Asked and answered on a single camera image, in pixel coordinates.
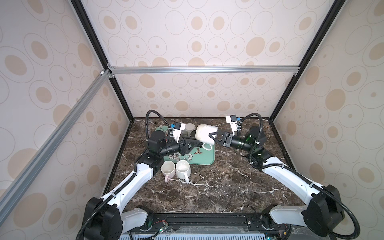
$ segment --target green tray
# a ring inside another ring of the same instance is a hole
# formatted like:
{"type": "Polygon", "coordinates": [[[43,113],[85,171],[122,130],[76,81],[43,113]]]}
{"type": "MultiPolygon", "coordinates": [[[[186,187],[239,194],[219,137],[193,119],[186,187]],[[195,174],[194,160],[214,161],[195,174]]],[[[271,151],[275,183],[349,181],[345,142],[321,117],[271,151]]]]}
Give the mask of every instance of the green tray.
{"type": "MultiPolygon", "coordinates": [[[[165,133],[168,132],[167,126],[160,126],[156,128],[156,130],[161,130],[165,133]]],[[[184,155],[180,157],[180,160],[187,160],[189,164],[199,164],[199,165],[211,165],[215,161],[215,145],[212,146],[212,150],[208,151],[205,150],[202,147],[199,147],[199,151],[201,152],[196,154],[197,147],[193,148],[190,152],[192,154],[192,159],[188,161],[188,155],[184,155]]],[[[177,163],[177,160],[170,159],[168,156],[164,157],[164,161],[172,161],[174,163],[177,163]]]]}

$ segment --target patterned wall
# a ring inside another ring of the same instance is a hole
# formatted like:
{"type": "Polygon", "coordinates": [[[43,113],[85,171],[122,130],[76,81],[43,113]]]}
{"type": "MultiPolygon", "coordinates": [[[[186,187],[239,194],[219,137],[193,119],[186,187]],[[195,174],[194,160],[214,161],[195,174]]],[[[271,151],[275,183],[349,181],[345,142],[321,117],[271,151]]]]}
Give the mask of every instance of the patterned wall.
{"type": "MultiPolygon", "coordinates": [[[[342,10],[275,124],[296,168],[332,184],[360,222],[384,236],[384,1],[342,10]]],[[[351,233],[349,217],[335,231],[351,233]]]]}
{"type": "Polygon", "coordinates": [[[0,227],[0,240],[75,239],[86,203],[101,197],[127,127],[107,81],[0,227]]]}
{"type": "Polygon", "coordinates": [[[114,66],[297,65],[333,0],[83,0],[114,66]]]}
{"type": "Polygon", "coordinates": [[[269,117],[293,73],[117,74],[135,117],[269,117]]]}
{"type": "Polygon", "coordinates": [[[99,75],[66,0],[0,7],[0,196],[99,75]]]}

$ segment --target marble countertop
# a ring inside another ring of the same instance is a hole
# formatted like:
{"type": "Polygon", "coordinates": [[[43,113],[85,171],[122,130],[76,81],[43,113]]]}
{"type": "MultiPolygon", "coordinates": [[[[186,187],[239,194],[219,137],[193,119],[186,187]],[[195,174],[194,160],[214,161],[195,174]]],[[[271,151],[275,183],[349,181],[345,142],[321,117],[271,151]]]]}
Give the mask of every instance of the marble countertop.
{"type": "MultiPolygon", "coordinates": [[[[169,124],[174,122],[193,123],[195,126],[205,123],[218,126],[221,130],[230,131],[225,118],[167,118],[169,124]]],[[[149,134],[157,127],[164,125],[161,119],[149,120],[149,134]]],[[[253,126],[258,126],[258,119],[248,119],[243,124],[243,134],[253,126]]],[[[265,119],[263,121],[265,135],[269,137],[264,144],[284,163],[282,151],[273,135],[272,129],[265,119]]],[[[133,162],[146,146],[144,119],[136,119],[129,134],[122,158],[112,182],[111,189],[119,184],[132,170],[133,162]]],[[[125,210],[132,210],[143,205],[154,212],[258,212],[270,204],[303,205],[304,203],[291,190],[276,179],[251,168],[244,157],[246,153],[234,148],[215,145],[215,162],[212,165],[191,164],[191,184],[174,176],[171,181],[164,182],[159,171],[150,181],[136,193],[125,210]]]]}

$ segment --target mug handle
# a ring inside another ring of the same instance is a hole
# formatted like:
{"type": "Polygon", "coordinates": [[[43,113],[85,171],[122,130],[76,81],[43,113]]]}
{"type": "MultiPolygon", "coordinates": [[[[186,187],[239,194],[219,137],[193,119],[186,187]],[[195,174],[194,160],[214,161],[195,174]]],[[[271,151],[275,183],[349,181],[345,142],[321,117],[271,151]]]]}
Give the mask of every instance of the mug handle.
{"type": "Polygon", "coordinates": [[[209,146],[211,146],[211,148],[210,148],[210,149],[208,149],[208,148],[204,147],[204,144],[208,144],[208,143],[203,143],[203,148],[204,148],[205,150],[207,150],[207,151],[211,151],[211,150],[212,150],[212,145],[211,145],[211,144],[209,144],[209,146]]]}
{"type": "Polygon", "coordinates": [[[184,177],[185,177],[185,181],[186,181],[186,183],[189,183],[189,178],[188,178],[188,175],[187,175],[186,172],[184,173],[184,177]]]}

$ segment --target white mug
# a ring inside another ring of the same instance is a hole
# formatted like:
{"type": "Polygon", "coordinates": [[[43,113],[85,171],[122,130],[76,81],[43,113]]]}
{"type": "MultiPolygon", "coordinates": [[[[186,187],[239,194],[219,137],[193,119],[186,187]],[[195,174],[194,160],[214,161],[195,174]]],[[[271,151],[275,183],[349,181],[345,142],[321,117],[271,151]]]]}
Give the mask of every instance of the white mug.
{"type": "Polygon", "coordinates": [[[165,161],[160,168],[165,177],[165,182],[168,182],[176,173],[175,164],[172,161],[165,161]]]}
{"type": "Polygon", "coordinates": [[[180,179],[185,179],[189,183],[189,176],[191,175],[191,167],[185,160],[180,160],[176,163],[176,176],[180,179]]]}
{"type": "Polygon", "coordinates": [[[212,150],[212,145],[211,144],[208,144],[208,143],[203,143],[203,148],[207,151],[211,151],[212,150]]]}
{"type": "Polygon", "coordinates": [[[195,138],[202,143],[214,145],[215,141],[212,138],[210,138],[208,136],[208,134],[210,134],[212,132],[217,132],[217,130],[218,130],[218,127],[216,127],[216,126],[211,126],[211,125],[207,125],[207,124],[200,124],[197,126],[195,138]]]}

